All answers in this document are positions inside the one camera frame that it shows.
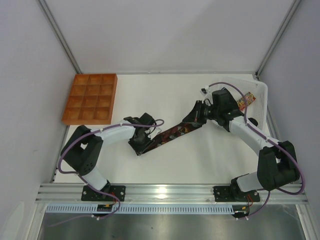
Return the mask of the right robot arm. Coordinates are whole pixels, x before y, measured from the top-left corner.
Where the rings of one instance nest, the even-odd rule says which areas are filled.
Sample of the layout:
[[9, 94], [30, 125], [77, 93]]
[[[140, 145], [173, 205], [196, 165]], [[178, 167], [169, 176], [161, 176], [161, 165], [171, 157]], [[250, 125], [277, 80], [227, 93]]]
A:
[[269, 138], [239, 109], [227, 89], [212, 93], [212, 101], [196, 101], [183, 123], [202, 126], [214, 121], [227, 132], [239, 137], [258, 156], [257, 171], [233, 179], [235, 187], [243, 193], [264, 189], [272, 191], [297, 181], [301, 174], [298, 170], [294, 146]]

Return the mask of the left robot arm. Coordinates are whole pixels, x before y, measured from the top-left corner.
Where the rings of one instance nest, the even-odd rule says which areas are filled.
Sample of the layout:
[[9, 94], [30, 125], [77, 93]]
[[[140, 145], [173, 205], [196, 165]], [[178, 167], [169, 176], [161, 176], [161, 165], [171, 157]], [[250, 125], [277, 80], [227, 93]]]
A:
[[126, 117], [117, 124], [92, 130], [80, 125], [61, 151], [58, 170], [62, 174], [76, 174], [100, 195], [111, 194], [111, 184], [102, 175], [97, 162], [103, 147], [128, 140], [137, 146], [151, 142], [147, 131], [155, 129], [156, 120], [144, 113], [141, 117]]

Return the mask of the dark red patterned tie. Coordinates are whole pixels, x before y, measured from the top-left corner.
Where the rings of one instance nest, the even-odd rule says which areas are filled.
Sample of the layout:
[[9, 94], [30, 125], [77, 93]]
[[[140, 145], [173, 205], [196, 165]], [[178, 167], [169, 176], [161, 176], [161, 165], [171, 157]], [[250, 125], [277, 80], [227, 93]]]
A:
[[202, 126], [203, 125], [194, 125], [181, 122], [178, 125], [171, 127], [168, 130], [156, 135], [153, 139], [150, 139], [152, 140], [152, 145], [150, 145], [146, 152], [144, 152], [143, 154], [150, 152], [158, 147], [161, 147], [162, 145], [169, 143], [183, 135], [191, 133], [201, 128]]

